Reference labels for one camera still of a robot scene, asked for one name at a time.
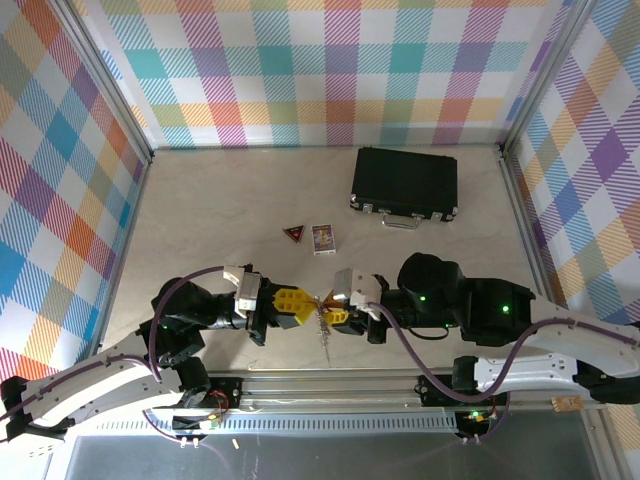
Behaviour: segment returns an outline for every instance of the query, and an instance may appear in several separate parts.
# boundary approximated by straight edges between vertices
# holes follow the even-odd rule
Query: small box
[[[336,253],[336,241],[333,237],[333,227],[331,225],[312,226],[311,239],[313,240],[314,255]]]

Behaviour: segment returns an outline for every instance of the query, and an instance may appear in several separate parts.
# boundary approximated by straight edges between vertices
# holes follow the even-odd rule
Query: metal frame
[[[98,318],[98,322],[96,324],[96,330],[94,332],[93,338],[91,339],[91,344],[88,349],[88,355],[95,355],[98,352],[98,349],[102,346],[102,341],[104,340],[104,336],[107,333],[107,320],[111,316],[111,311],[113,310],[113,304],[116,300],[116,293],[118,293],[118,286],[120,285],[120,280],[122,279],[122,273],[124,272],[125,259],[127,258],[127,254],[129,253],[129,247],[131,246],[131,240],[133,239],[133,232],[135,230],[136,223],[138,221],[138,216],[140,214],[140,207],[142,205],[142,199],[144,197],[144,192],[147,188],[147,181],[149,179],[149,170],[151,169],[151,164],[153,162],[147,163],[144,167],[144,171],[142,172],[142,180],[140,181],[140,190],[138,191],[138,198],[136,200],[135,207],[133,208],[133,213],[131,214],[131,220],[129,221],[129,226],[127,228],[127,233],[124,239],[124,244],[122,246],[122,251],[120,252],[119,262],[117,263],[115,274],[113,276],[113,281],[109,286],[107,291],[107,297],[104,304],[104,309],[102,314]]]
[[[449,368],[434,368],[432,371],[437,375],[451,374]],[[414,391],[420,375],[422,373],[417,368],[209,372],[210,377],[243,379],[239,407],[242,413],[420,413],[473,410],[464,406],[422,407],[420,397]],[[567,393],[566,390],[512,392],[511,409],[553,411],[551,398]],[[605,407],[590,398],[585,398],[584,403],[587,409]],[[197,409],[189,411],[191,414],[198,412]]]
[[[555,42],[553,42],[549,53],[540,66],[531,91],[516,115],[511,130],[505,139],[504,150],[507,152],[507,155],[517,144],[518,139],[522,136],[526,128],[528,128],[542,98],[554,82],[578,34],[597,3],[598,0],[576,0],[576,3],[571,8],[562,27],[560,27],[558,37]]]
[[[69,0],[50,0],[49,3],[60,23],[62,23],[64,31],[78,51],[83,64],[98,84],[98,89],[104,94],[105,100],[114,112],[115,117],[126,127],[127,132],[133,138],[133,146],[136,148],[138,155],[144,157],[148,163],[151,163],[153,148],[142,128],[138,125],[128,102],[111,75],[109,67],[87,31],[87,27],[82,18],[80,18],[80,14],[73,2]]]
[[[542,256],[525,209],[524,199],[517,188],[511,161],[505,161],[504,157],[500,155],[498,167],[507,188],[509,201],[513,208],[520,238],[527,254],[527,260],[529,261],[538,293],[555,302],[551,283],[546,274]],[[582,412],[582,423],[587,433],[600,477],[606,480],[632,479],[629,463],[626,460],[620,440],[615,433],[609,411],[606,408],[584,410]]]

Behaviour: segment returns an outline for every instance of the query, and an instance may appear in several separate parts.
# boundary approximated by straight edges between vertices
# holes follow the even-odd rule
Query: beige floor
[[[355,267],[383,274],[392,286],[416,251],[458,262],[466,276],[501,277],[533,288],[496,155],[489,147],[411,149],[458,159],[460,213],[454,222],[423,222],[416,231],[383,227],[379,215],[348,207],[355,149],[269,149],[159,152],[151,167],[140,215],[116,296],[105,345],[150,318],[149,304],[169,278],[205,266],[253,262],[264,276],[325,295],[333,274]],[[282,228],[331,223],[338,251],[314,257],[307,231],[296,245]],[[198,283],[230,291],[221,276]],[[210,370],[327,368],[318,324],[271,329],[267,346],[244,332],[205,332],[201,352]],[[434,367],[478,352],[452,334],[413,344]],[[383,346],[334,333],[331,367],[411,367],[392,332]]]

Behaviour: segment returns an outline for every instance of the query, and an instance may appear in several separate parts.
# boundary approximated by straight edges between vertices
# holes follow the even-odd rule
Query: plaid wallpaper
[[[495,143],[571,3],[76,0],[174,148]]]
[[[0,380],[87,353],[143,171],[61,28],[0,3]]]
[[[555,294],[640,321],[640,0],[598,3],[515,153]],[[640,407],[611,411],[640,478]]]

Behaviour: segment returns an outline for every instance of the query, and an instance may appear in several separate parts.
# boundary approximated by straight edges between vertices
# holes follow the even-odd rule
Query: purple cable
[[[151,365],[151,375],[153,375],[153,378],[155,378],[157,382],[161,382],[162,378],[160,377],[158,359],[156,358],[156,338],[158,336],[158,325],[160,324],[160,317],[162,316],[164,307],[167,305],[167,302],[173,296],[173,294],[176,293],[176,291],[181,286],[183,286],[192,278],[200,277],[202,275],[206,275],[207,273],[219,272],[223,269],[224,267],[209,267],[182,277],[180,280],[174,283],[171,288],[169,288],[169,290],[166,291],[166,293],[160,299],[160,302],[158,302],[158,306],[156,307],[156,311],[153,315],[153,320],[151,321],[151,327],[149,330],[149,364]]]
[[[80,374],[82,374],[84,372],[88,372],[89,370],[93,370],[94,368],[99,367],[100,365],[104,365],[104,363],[101,362],[101,361],[90,363],[88,365],[85,365],[84,367],[79,368],[78,370],[74,370],[73,372],[69,372],[66,375],[61,376],[57,380],[54,380],[53,382],[51,382],[46,387],[41,388],[40,391],[38,392],[38,394],[39,395],[44,395],[45,393],[49,393],[51,390],[53,390],[55,387],[57,387],[61,383],[66,382],[67,380],[69,380],[69,379],[71,379],[71,378],[73,378],[73,377],[75,377],[77,375],[80,375]],[[15,407],[10,408],[7,413],[5,413],[4,415],[2,415],[0,417],[0,422],[3,421],[6,418],[11,417],[16,412],[20,411],[21,409],[23,409],[24,407],[26,407],[27,405],[29,405],[30,403],[35,401],[37,398],[38,398],[38,396],[36,394],[33,394],[29,398],[27,398],[26,400],[23,400],[22,402],[20,402]]]
[[[564,319],[564,318],[552,318],[549,320],[542,320],[541,322],[531,325],[524,332],[522,332],[522,335],[520,335],[520,337],[518,337],[518,339],[513,345],[513,348],[509,352],[509,355],[507,356],[504,362],[502,370],[500,370],[500,373],[498,374],[495,381],[493,382],[493,385],[491,385],[486,391],[479,393],[477,395],[463,395],[447,387],[444,383],[442,383],[438,379],[438,377],[429,369],[429,367],[427,367],[424,364],[424,362],[420,359],[420,357],[418,356],[414,348],[411,346],[411,344],[407,340],[407,337],[405,337],[404,333],[402,333],[402,329],[400,328],[398,321],[395,319],[395,317],[389,311],[389,309],[387,309],[384,305],[381,305],[379,303],[369,303],[368,306],[373,308],[374,310],[378,310],[386,317],[386,319],[389,321],[393,329],[396,331],[396,334],[400,339],[400,343],[402,343],[407,353],[409,353],[409,356],[413,359],[413,361],[418,366],[422,374],[429,379],[431,384],[434,387],[436,387],[438,390],[440,390],[440,392],[444,393],[447,397],[457,400],[458,402],[464,402],[464,403],[482,402],[488,399],[489,397],[493,396],[493,394],[498,391],[498,389],[504,382],[507,376],[507,373],[509,373],[509,369],[511,368],[511,365],[516,359],[516,355],[524,345],[525,340],[543,327],[547,327],[550,325],[571,325],[574,327],[584,328],[586,330],[590,330],[592,332],[605,335],[609,338],[613,338],[615,340],[621,341],[629,345],[636,345],[638,343],[636,342],[635,339],[631,337],[626,337],[619,333],[610,332],[604,328],[597,327],[595,325],[590,325],[588,323],[576,322],[574,320]]]
[[[506,421],[507,415],[509,415],[509,408],[511,407],[511,392],[507,393],[507,401],[504,404],[504,410],[502,411],[502,414],[500,415],[500,417],[498,418],[498,421],[496,422],[495,426],[490,429],[487,433],[483,434],[483,435],[478,435],[478,439],[482,439],[482,440],[486,440],[488,438],[491,438],[495,432],[497,430],[499,430],[500,428],[502,428],[502,425],[504,425],[504,422]],[[461,433],[462,435],[464,435],[467,438],[475,438],[473,435],[464,432],[462,430],[458,430],[459,433]]]
[[[173,437],[173,436],[169,435],[168,433],[160,430],[160,428],[155,423],[153,423],[151,421],[151,419],[149,418],[149,415],[144,410],[142,411],[142,416],[147,421],[147,423],[151,426],[151,428],[153,428],[157,433],[162,435],[164,438],[166,438],[167,440],[171,440],[172,442],[175,442],[175,443],[182,443],[176,437]]]
[[[151,365],[149,365],[149,362],[138,355],[118,355],[117,357],[107,357],[107,362],[131,362],[141,365],[147,370],[151,371]]]
[[[137,355],[120,355],[118,357],[107,357],[107,362],[131,362],[131,363],[137,363],[138,365],[142,365],[143,367],[146,367],[147,369],[151,370],[151,367],[149,366],[149,363],[142,357],[139,357]],[[80,367],[77,370],[74,370],[73,372],[69,372],[65,375],[62,375],[60,378],[58,378],[57,380],[52,381],[50,384],[48,384],[45,387],[42,387],[39,391],[38,394],[39,395],[44,395],[45,393],[49,393],[51,390],[53,390],[55,387],[57,387],[58,385],[66,382],[67,380],[70,380],[74,377],[77,377],[78,375],[88,372],[89,370],[93,370],[94,368],[100,367],[104,365],[104,362],[99,360],[97,362],[93,362],[93,363],[89,363],[83,367]],[[27,405],[31,404],[32,402],[34,402],[36,399],[38,398],[38,396],[36,394],[31,395],[29,398],[27,398],[26,400],[23,400],[22,402],[20,402],[18,405],[16,405],[13,408],[10,408],[6,413],[4,413],[2,416],[0,416],[0,422],[11,417],[12,415],[14,415],[15,413],[17,413],[18,411],[20,411],[21,409],[23,409],[24,407],[26,407]],[[0,443],[6,442],[7,439],[5,438],[4,440],[0,440]]]

